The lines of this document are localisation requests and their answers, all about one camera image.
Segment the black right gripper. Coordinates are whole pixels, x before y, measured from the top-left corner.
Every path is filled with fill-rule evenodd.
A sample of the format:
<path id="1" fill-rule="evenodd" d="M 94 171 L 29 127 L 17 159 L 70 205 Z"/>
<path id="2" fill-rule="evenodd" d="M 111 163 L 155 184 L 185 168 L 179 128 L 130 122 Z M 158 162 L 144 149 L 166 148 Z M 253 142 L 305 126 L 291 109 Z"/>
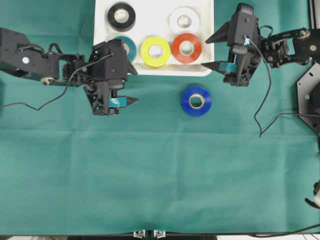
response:
<path id="1" fill-rule="evenodd" d="M 230 43 L 231 21 L 224 23 L 205 43 Z M 259 43 L 261 40 L 260 30 L 258 30 Z M 248 45 L 246 54 L 234 54 L 229 47 L 227 61 L 205 62 L 201 65 L 212 71 L 224 74 L 223 81 L 234 87 L 247 87 L 252 75 L 261 62 L 258 51 L 251 43 Z"/>

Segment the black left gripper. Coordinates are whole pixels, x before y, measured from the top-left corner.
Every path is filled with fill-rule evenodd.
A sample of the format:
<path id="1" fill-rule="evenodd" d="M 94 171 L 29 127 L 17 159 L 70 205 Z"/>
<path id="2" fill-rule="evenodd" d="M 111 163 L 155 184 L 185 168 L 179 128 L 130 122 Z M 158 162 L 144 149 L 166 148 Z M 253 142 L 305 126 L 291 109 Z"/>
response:
<path id="1" fill-rule="evenodd" d="M 88 59 L 87 64 L 87 79 L 84 86 L 84 91 L 87 95 L 89 103 L 92 107 L 94 115 L 117 115 L 120 108 L 125 108 L 137 102 L 139 99 L 129 96 L 119 96 L 119 90 L 112 90 L 109 88 L 109 83 L 106 81 L 95 81 L 92 76 L 92 67 L 96 61 L 91 60 L 92 53 Z M 129 57 L 127 72 L 131 75 L 138 75 L 137 70 L 132 65 Z"/>

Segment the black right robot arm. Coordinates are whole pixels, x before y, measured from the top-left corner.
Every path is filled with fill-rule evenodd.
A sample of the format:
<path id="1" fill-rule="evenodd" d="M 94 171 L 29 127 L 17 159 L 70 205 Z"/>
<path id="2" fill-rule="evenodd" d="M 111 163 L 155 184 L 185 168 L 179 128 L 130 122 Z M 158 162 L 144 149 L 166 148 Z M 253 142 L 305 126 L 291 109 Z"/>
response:
<path id="1" fill-rule="evenodd" d="M 224 76 L 232 86 L 246 87 L 262 60 L 271 68 L 296 63 L 307 65 L 320 60 L 320 30 L 305 27 L 278 34 L 261 35 L 257 22 L 226 22 L 206 43 L 226 42 L 226 61 L 212 61 L 202 66 Z"/>

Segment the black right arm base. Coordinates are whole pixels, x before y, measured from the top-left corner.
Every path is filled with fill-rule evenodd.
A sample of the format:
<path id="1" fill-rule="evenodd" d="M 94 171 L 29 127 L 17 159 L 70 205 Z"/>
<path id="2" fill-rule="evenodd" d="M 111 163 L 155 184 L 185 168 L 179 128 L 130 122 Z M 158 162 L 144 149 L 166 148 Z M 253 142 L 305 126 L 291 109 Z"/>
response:
<path id="1" fill-rule="evenodd" d="M 300 119 L 320 136 L 320 64 L 315 63 L 296 83 Z"/>

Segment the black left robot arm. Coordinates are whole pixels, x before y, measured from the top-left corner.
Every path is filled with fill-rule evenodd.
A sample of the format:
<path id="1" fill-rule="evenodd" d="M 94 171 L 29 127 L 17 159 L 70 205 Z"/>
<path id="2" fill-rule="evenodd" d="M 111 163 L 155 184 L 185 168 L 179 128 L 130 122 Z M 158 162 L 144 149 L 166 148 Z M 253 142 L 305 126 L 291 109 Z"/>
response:
<path id="1" fill-rule="evenodd" d="M 57 43 L 45 51 L 25 34 L 1 28 L 0 70 L 47 86 L 82 86 L 92 113 L 98 116 L 117 115 L 120 109 L 138 101 L 118 94 L 128 75 L 138 73 L 121 39 L 94 45 L 89 59 L 85 59 L 83 54 L 63 53 Z"/>

